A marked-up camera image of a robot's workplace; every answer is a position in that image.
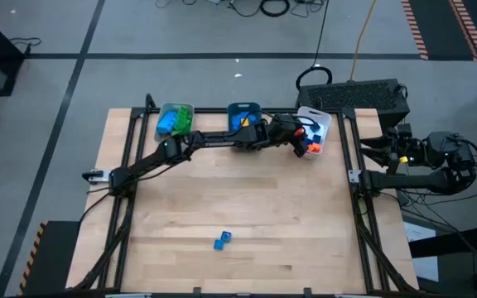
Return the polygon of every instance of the wooden tabletop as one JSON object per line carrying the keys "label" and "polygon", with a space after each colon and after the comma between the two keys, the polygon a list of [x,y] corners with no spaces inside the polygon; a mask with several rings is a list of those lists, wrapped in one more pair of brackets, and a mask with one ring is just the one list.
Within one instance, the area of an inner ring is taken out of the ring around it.
{"label": "wooden tabletop", "polygon": [[[375,110],[357,110],[360,137],[381,134]],[[111,109],[96,167],[121,164],[130,109]],[[227,129],[227,115],[195,115],[194,129]],[[157,143],[157,115],[151,115],[145,155]],[[356,157],[350,125],[345,123]],[[136,127],[131,161],[135,158]],[[333,115],[324,152],[297,158],[292,147],[260,152],[231,148],[198,150],[156,179],[139,183],[122,291],[204,293],[365,293],[353,210]],[[379,169],[366,158],[368,169]],[[103,193],[91,194],[86,208]],[[395,199],[373,200],[383,250],[408,283],[417,286],[402,217]],[[77,284],[104,250],[113,199],[93,209],[80,229],[67,286]],[[120,213],[119,223],[124,215]],[[223,230],[233,234],[223,251],[213,249]],[[113,284],[117,253],[111,260]],[[379,288],[369,250],[373,283]]]}

